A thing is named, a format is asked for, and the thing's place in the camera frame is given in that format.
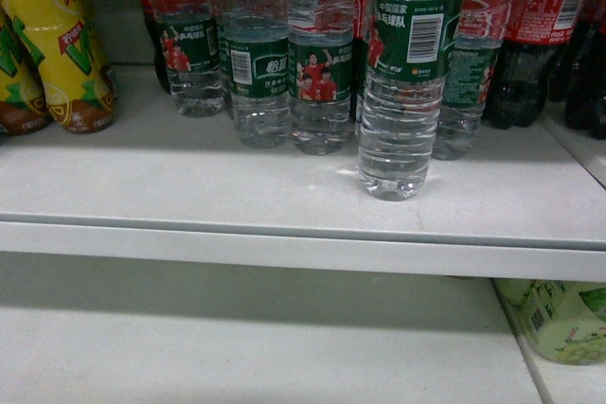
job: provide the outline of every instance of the green bottle label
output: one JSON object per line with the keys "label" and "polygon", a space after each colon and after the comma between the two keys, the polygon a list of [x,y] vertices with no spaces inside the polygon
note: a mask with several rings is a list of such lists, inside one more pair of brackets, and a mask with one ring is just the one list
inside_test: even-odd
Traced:
{"label": "green bottle label", "polygon": [[455,48],[446,77],[442,105],[470,108],[486,101],[499,49]]}
{"label": "green bottle label", "polygon": [[368,65],[402,82],[446,75],[462,0],[375,0]]}
{"label": "green bottle label", "polygon": [[158,23],[167,68],[178,72],[209,71],[219,64],[214,19],[187,25]]}
{"label": "green bottle label", "polygon": [[286,93],[288,40],[248,43],[226,40],[232,90],[251,98],[277,97]]}
{"label": "green bottle label", "polygon": [[345,101],[351,91],[352,45],[289,43],[289,93],[307,101]]}

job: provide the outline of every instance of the yellow bottle label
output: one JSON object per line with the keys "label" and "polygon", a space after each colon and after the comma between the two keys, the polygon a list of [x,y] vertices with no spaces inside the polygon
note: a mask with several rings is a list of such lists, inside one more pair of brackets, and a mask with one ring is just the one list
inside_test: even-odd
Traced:
{"label": "yellow bottle label", "polygon": [[38,67],[53,118],[71,132],[108,126],[110,68],[82,0],[2,0],[2,6]]}
{"label": "yellow bottle label", "polygon": [[27,65],[27,55],[0,10],[0,131],[35,132],[48,124],[42,85]]}

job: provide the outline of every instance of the plastic water bottle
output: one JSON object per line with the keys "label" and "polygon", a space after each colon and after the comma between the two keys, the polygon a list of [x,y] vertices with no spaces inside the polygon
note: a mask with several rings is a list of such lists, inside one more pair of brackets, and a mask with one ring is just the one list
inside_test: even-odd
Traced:
{"label": "plastic water bottle", "polygon": [[179,112],[214,115],[224,108],[217,28],[210,0],[151,0]]}
{"label": "plastic water bottle", "polygon": [[370,26],[375,21],[375,0],[364,0],[364,19],[362,21],[362,52],[360,61],[358,62],[358,68],[360,76],[358,77],[357,87],[357,102],[356,102],[356,135],[360,134],[360,122],[362,121],[362,109],[364,106],[364,93],[365,93],[365,79],[366,79],[366,61],[368,60],[368,44],[370,43]]}
{"label": "plastic water bottle", "polygon": [[462,0],[375,0],[368,47],[359,171],[387,201],[425,181]]}
{"label": "plastic water bottle", "polygon": [[275,147],[291,130],[287,0],[222,0],[222,5],[240,141],[256,149]]}
{"label": "plastic water bottle", "polygon": [[288,0],[291,137],[325,155],[348,135],[354,0]]}
{"label": "plastic water bottle", "polygon": [[473,145],[512,0],[463,0],[432,156],[457,160]]}
{"label": "plastic water bottle", "polygon": [[234,111],[231,102],[231,87],[229,80],[229,56],[227,54],[227,46],[225,45],[225,37],[223,34],[223,5],[222,0],[212,0],[212,14],[217,24],[217,39],[219,40],[219,66],[221,68],[221,77],[225,90],[225,110],[227,114],[234,118]]}

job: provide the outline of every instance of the barcode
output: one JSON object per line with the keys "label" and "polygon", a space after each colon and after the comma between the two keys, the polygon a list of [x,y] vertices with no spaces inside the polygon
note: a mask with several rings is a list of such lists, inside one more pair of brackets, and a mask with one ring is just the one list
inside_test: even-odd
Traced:
{"label": "barcode", "polygon": [[408,63],[437,60],[443,22],[443,14],[413,16],[406,60]]}
{"label": "barcode", "polygon": [[217,29],[215,27],[208,27],[206,29],[206,39],[208,40],[208,51],[211,56],[214,56],[219,52],[219,44],[217,43]]}
{"label": "barcode", "polygon": [[553,27],[554,30],[572,28],[577,20],[582,1],[583,0],[564,0],[562,2],[558,19]]}
{"label": "barcode", "polygon": [[232,50],[231,67],[234,72],[234,82],[248,85],[253,83],[250,53]]}
{"label": "barcode", "polygon": [[532,314],[532,316],[530,316],[530,322],[532,323],[532,326],[534,327],[534,331],[536,331],[537,333],[539,332],[541,327],[544,325],[545,317],[543,317],[541,311],[538,308],[534,311],[534,314]]}

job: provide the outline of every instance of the store shelf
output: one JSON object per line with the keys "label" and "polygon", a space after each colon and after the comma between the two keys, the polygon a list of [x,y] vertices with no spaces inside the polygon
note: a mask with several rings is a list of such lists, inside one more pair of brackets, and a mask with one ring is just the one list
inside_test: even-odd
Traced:
{"label": "store shelf", "polygon": [[564,104],[547,103],[542,117],[545,128],[606,187],[606,141],[593,139],[588,132],[566,128],[563,119]]}
{"label": "store shelf", "polygon": [[521,334],[517,309],[507,304],[504,304],[504,309],[544,404],[606,402],[606,363],[575,366],[544,359]]}
{"label": "store shelf", "polygon": [[0,251],[606,281],[606,191],[540,125],[482,128],[406,202],[367,195],[356,141],[249,149],[226,114],[180,116],[118,67],[116,123],[0,148]]}
{"label": "store shelf", "polygon": [[486,279],[0,254],[0,402],[542,402]]}

